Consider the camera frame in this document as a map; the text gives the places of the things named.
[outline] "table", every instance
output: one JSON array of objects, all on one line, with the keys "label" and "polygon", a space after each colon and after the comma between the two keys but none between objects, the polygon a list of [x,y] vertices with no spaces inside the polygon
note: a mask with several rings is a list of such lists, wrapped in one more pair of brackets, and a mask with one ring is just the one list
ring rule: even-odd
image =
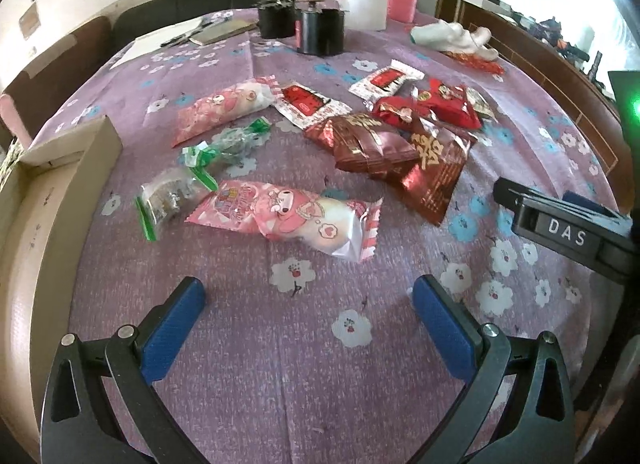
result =
[{"label": "table", "polygon": [[[433,19],[419,15],[418,21]],[[116,55],[35,141],[106,113],[124,145],[78,267],[72,332],[83,340],[110,336],[139,322],[183,276],[204,282],[207,306],[155,386],[215,463],[404,463],[462,387],[447,373],[408,297],[425,273],[480,322],[493,321],[511,335],[553,331],[570,377],[580,369],[593,306],[591,271],[513,235],[510,213],[491,197],[494,181],[506,176],[554,196],[574,190],[615,208],[574,124],[516,67],[503,63],[502,76],[471,70],[411,44],[396,22],[385,32],[347,31],[346,50],[328,59],[302,56],[292,39],[264,43],[252,32],[204,47],[176,46],[110,70]],[[478,88],[498,110],[500,124],[473,147],[441,227],[409,211],[382,183],[335,170],[329,154],[268,108],[262,114],[274,123],[270,138],[242,167],[231,168],[229,178],[321,192],[327,177],[329,187],[350,198],[383,196],[373,259],[351,264],[299,242],[177,221],[158,242],[144,240],[132,200],[140,184],[175,163],[179,149],[170,143],[180,108],[232,83],[275,74],[281,84],[296,80],[360,109],[348,87],[391,59],[427,78]],[[297,293],[293,272],[302,282]],[[500,388],[481,438],[494,427],[509,387]],[[116,399],[113,388],[108,391]],[[116,401],[114,408],[130,442],[143,448],[122,405]]]}]

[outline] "brown snack bag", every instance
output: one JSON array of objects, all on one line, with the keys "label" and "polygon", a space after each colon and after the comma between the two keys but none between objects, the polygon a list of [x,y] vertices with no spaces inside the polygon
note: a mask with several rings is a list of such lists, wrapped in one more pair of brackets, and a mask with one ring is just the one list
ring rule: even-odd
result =
[{"label": "brown snack bag", "polygon": [[431,224],[442,224],[453,190],[476,139],[465,130],[441,121],[414,120],[411,144],[420,158],[409,173],[387,180],[409,208]]},{"label": "brown snack bag", "polygon": [[418,159],[417,150],[394,127],[364,112],[335,119],[333,129],[338,170],[381,174],[408,170]]}]

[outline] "pink candy wrapper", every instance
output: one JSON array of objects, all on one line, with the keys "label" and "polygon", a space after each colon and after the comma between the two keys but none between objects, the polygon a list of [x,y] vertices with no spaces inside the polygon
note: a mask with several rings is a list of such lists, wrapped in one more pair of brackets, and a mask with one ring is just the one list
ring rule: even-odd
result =
[{"label": "pink candy wrapper", "polygon": [[282,97],[275,76],[254,78],[197,100],[178,112],[178,134],[172,146],[191,137],[257,112]]},{"label": "pink candy wrapper", "polygon": [[228,180],[198,206],[187,222],[269,240],[299,238],[312,248],[362,262],[373,256],[382,199],[340,201],[264,182]]}]

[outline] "cardboard box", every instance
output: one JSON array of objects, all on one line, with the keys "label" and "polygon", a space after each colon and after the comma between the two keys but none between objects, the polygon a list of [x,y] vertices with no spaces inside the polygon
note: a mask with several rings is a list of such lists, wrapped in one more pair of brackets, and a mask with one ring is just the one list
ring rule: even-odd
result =
[{"label": "cardboard box", "polygon": [[121,150],[109,118],[91,120],[25,152],[0,190],[0,415],[37,461],[78,261]]}]

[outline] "red snack package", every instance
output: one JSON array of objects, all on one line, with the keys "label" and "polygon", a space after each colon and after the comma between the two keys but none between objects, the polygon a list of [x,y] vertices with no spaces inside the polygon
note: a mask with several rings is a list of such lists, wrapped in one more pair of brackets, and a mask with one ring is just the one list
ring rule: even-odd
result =
[{"label": "red snack package", "polygon": [[407,80],[420,80],[424,72],[409,67],[398,60],[391,60],[391,65],[376,70],[366,78],[355,82],[349,88],[351,94],[369,101],[371,99],[393,96]]},{"label": "red snack package", "polygon": [[282,99],[277,100],[273,106],[302,130],[332,116],[343,116],[351,112],[349,105],[329,99],[300,83],[285,86],[282,89]]},{"label": "red snack package", "polygon": [[439,226],[475,142],[464,130],[439,121],[416,120],[411,143],[420,159],[406,175],[396,178],[390,173],[387,179],[409,208]]},{"label": "red snack package", "polygon": [[382,199],[345,202],[263,182],[224,181],[187,222],[269,240],[298,238],[323,253],[362,262],[376,249]]},{"label": "red snack package", "polygon": [[417,150],[390,124],[369,114],[337,118],[334,128],[334,159],[338,170],[383,174],[410,168]]},{"label": "red snack package", "polygon": [[249,79],[201,98],[178,112],[178,133],[172,146],[220,124],[264,110],[281,96],[275,76],[268,76]]},{"label": "red snack package", "polygon": [[431,78],[428,91],[417,91],[416,105],[420,113],[432,110],[438,119],[454,126],[469,130],[482,128],[482,123],[469,103],[464,88],[451,88],[442,81]]}]

